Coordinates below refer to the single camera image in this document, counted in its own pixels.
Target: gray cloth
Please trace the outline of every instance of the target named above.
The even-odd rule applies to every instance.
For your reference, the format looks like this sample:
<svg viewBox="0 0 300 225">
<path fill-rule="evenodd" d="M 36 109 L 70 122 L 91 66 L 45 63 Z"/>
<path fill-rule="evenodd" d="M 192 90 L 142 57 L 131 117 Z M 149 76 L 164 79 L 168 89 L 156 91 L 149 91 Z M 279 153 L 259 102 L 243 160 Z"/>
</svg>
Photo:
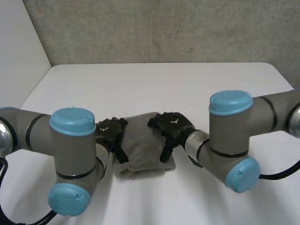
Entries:
<svg viewBox="0 0 300 225">
<path fill-rule="evenodd" d="M 165 146 L 165 138 L 156 129 L 147 126 L 157 112 L 125 118 L 128 124 L 122 141 L 122 149 L 129 162 L 121 164 L 117 159 L 113 163 L 113 173 L 124 179 L 137 179 L 164 175 L 175 169 L 173 156 L 166 163 L 159 161 Z"/>
</svg>

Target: white tabletop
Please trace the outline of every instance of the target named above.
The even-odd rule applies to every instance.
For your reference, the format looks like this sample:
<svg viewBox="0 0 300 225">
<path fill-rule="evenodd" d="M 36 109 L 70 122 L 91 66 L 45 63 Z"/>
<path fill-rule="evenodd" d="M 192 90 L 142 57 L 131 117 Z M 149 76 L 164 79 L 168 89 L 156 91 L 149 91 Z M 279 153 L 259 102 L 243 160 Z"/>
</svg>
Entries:
<svg viewBox="0 0 300 225">
<path fill-rule="evenodd" d="M 208 132 L 210 96 L 233 89 L 255 97 L 292 87 L 265 63 L 61 65 L 47 73 L 22 109 L 52 114 L 64 107 L 83 107 L 97 121 L 173 111 Z M 299 144 L 283 132 L 260 135 L 251 138 L 249 154 L 261 164 L 262 173 L 278 173 L 299 160 Z M 260 180 L 250 191 L 237 194 L 193 166 L 181 149 L 175 149 L 174 158 L 176 170 L 163 177 L 121 181 L 109 170 L 82 215 L 57 216 L 49 224 L 299 224 L 300 173 L 279 181 Z M 15 222 L 35 222 L 50 209 L 53 159 L 21 150 L 8 156 L 8 162 L 2 207 Z"/>
</svg>

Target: light blue joint cap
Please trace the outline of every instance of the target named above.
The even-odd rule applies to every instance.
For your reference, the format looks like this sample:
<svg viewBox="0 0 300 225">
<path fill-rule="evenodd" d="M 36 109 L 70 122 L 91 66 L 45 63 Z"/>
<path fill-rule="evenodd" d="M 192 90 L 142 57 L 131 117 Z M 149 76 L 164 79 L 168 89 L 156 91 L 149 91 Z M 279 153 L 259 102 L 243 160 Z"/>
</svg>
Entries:
<svg viewBox="0 0 300 225">
<path fill-rule="evenodd" d="M 76 217 L 90 204 L 90 194 L 82 187 L 70 183 L 55 184 L 48 195 L 51 209 L 62 215 Z"/>
<path fill-rule="evenodd" d="M 87 136 L 96 130 L 95 116 L 82 108 L 59 109 L 50 118 L 51 127 L 68 136 Z"/>
<path fill-rule="evenodd" d="M 225 185 L 236 193 L 243 193 L 257 184 L 260 173 L 258 162 L 248 157 L 231 169 L 226 176 Z"/>
<path fill-rule="evenodd" d="M 217 116 L 229 116 L 241 113 L 253 104 L 250 94 L 242 90 L 224 90 L 210 97 L 210 113 Z"/>
</svg>

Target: silver metal joint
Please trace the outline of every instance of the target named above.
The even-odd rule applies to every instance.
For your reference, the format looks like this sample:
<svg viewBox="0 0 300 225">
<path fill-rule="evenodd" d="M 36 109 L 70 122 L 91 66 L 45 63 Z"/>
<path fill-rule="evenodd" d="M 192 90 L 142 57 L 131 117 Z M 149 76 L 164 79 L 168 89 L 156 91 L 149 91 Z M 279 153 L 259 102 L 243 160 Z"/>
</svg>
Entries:
<svg viewBox="0 0 300 225">
<path fill-rule="evenodd" d="M 187 138 L 184 149 L 187 152 L 187 155 L 193 158 L 196 162 L 198 162 L 196 157 L 198 148 L 207 138 L 209 138 L 209 135 L 201 130 L 194 131 Z"/>
<path fill-rule="evenodd" d="M 0 120 L 0 157 L 11 153 L 14 145 L 13 137 L 3 121 Z"/>
<path fill-rule="evenodd" d="M 300 106 L 294 111 L 289 123 L 289 133 L 300 138 Z"/>
</svg>

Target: gray concrete wall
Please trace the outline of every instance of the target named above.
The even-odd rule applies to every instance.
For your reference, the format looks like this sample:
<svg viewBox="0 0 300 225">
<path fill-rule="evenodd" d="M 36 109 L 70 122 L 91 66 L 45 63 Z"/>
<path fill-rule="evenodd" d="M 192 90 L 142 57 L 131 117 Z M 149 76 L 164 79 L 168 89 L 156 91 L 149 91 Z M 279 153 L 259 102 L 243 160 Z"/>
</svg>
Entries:
<svg viewBox="0 0 300 225">
<path fill-rule="evenodd" d="M 267 62 L 300 86 L 300 0 L 23 0 L 51 64 Z"/>
</svg>

